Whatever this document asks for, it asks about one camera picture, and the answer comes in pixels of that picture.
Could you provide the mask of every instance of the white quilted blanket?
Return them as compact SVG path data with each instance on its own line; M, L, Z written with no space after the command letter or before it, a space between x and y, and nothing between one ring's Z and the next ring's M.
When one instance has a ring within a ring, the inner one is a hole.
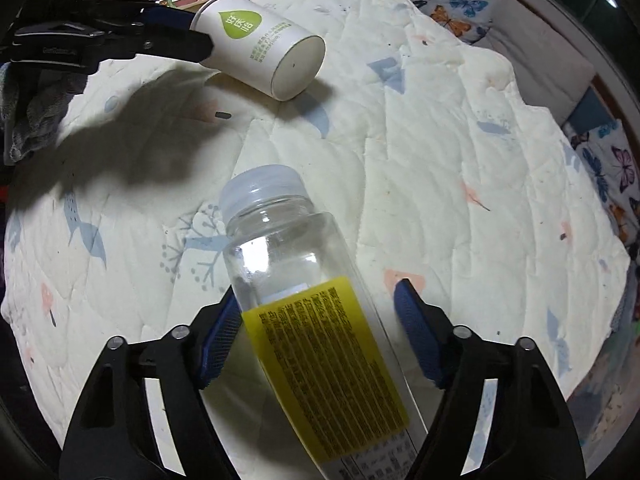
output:
M484 338L534 338L568 396L609 332L628 257L549 111L523 103L507 60L409 0L257 1L326 41L299 97L172 60L104 62L56 148L18 175L2 314L58 440L111 335L157 338L222 296L218 195L261 164L295 168L336 216L426 419L433 397L392 309L403 276ZM243 479L319 477L244 333L204 397Z

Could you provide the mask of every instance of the beige cushion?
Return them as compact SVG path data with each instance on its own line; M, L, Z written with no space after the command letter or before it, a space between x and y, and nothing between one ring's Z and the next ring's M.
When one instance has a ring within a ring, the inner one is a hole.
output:
M492 28L475 45L511 61L524 102L549 108L563 124L595 76L593 65L516 0L500 0L493 18Z

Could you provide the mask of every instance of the gray fabric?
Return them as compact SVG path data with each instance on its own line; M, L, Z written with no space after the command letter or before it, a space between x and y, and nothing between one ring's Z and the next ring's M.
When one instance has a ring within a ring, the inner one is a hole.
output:
M494 24L475 46L499 52L513 65L526 104L549 108L562 125L589 88L593 65L516 0L500 0Z
M52 143L74 95L86 87L87 76L43 70L36 95L24 116L16 117L20 81L14 67L0 67L0 130L4 135L4 164L10 166Z

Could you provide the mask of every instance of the gray towel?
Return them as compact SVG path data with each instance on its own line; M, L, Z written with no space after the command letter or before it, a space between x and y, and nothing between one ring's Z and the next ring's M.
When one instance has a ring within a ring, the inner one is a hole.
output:
M0 130L6 166L55 141L71 99L84 91L87 82L82 74L43 70L26 113L16 117L20 88L16 72L11 63L0 67Z

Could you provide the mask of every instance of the pink butterfly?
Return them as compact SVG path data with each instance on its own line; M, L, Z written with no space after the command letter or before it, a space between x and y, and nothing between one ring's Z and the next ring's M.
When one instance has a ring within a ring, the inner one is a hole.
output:
M616 156L622 168L622 176L620 177L620 193L636 181L636 172L634 171L634 162L627 150L620 150L615 146L611 147L611 151Z

